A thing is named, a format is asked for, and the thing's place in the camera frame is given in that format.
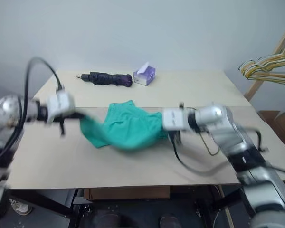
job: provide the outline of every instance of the beige table surface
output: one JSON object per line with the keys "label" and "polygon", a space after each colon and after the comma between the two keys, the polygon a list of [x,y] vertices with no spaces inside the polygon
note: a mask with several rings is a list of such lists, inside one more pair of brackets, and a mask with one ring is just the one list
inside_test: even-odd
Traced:
{"label": "beige table surface", "polygon": [[[144,109],[149,112],[161,111],[162,107],[177,107],[179,101],[193,107],[205,106],[211,101],[230,106],[236,122],[261,131],[263,147],[269,149],[264,157],[285,169],[284,144],[223,72],[158,72],[158,77],[150,86],[134,84],[133,88],[84,83],[75,79],[77,73],[58,72],[58,75],[66,89],[74,95],[77,107],[82,107],[82,110],[101,121],[105,119],[111,102],[129,99],[133,99],[139,107],[146,106]],[[176,77],[182,77],[183,82],[178,83]],[[36,97],[45,100],[52,91],[55,91],[54,79],[50,79]],[[225,156],[222,153],[210,156],[198,134],[182,133],[183,145],[178,148],[181,158],[196,169],[190,172],[177,161],[167,140],[135,152],[123,152],[110,146],[96,149],[81,134],[77,120],[66,121],[65,127],[66,136],[61,138],[57,124],[44,126],[43,123],[32,123],[25,126],[25,134],[10,167],[7,183],[11,188],[64,189],[238,182]],[[251,133],[251,137],[256,143],[256,135]],[[212,139],[207,135],[205,139],[211,151],[215,152],[217,146]]]}

